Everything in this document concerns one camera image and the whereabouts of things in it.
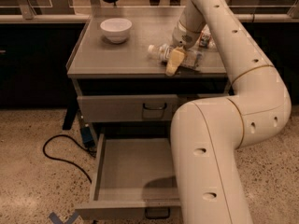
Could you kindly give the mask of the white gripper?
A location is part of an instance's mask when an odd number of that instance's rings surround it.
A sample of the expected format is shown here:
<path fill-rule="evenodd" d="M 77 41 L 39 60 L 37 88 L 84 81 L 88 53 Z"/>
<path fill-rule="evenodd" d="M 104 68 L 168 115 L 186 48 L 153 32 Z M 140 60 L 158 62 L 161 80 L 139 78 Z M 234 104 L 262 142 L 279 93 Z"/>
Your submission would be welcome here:
<path fill-rule="evenodd" d="M 176 46 L 169 55 L 165 73 L 173 76 L 185 58 L 185 50 L 194 46 L 199 38 L 199 33 L 187 30 L 179 21 L 172 33 L 172 44 Z"/>

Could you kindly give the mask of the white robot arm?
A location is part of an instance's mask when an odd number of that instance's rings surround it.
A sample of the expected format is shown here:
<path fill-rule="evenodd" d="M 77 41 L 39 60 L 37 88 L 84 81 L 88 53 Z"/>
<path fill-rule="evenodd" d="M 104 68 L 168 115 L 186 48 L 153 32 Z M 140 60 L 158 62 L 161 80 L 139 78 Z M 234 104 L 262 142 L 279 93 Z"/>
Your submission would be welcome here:
<path fill-rule="evenodd" d="M 171 123 L 171 150 L 184 224 L 253 224 L 235 150 L 279 133 L 292 104 L 276 67 L 227 5 L 190 0 L 173 33 L 186 48 L 207 26 L 234 90 L 182 105 Z"/>

